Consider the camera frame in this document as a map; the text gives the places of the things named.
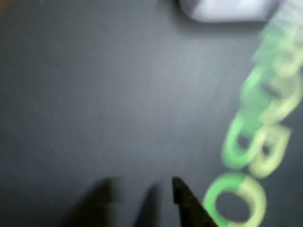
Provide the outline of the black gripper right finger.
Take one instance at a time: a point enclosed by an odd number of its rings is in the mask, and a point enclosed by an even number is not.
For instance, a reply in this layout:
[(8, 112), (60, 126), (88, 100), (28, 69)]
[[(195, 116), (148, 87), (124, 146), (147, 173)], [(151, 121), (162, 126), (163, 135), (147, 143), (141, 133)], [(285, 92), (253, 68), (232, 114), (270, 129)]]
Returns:
[(218, 227), (182, 178), (172, 178), (172, 190), (182, 227)]

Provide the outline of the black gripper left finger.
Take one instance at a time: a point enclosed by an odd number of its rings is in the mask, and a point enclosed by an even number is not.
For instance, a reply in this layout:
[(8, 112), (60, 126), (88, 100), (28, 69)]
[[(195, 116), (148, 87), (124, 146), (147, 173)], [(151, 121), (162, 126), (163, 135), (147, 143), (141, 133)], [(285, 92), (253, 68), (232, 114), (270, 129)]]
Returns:
[(94, 183), (62, 220), (64, 227), (112, 227), (115, 206), (121, 201), (121, 178), (105, 177)]

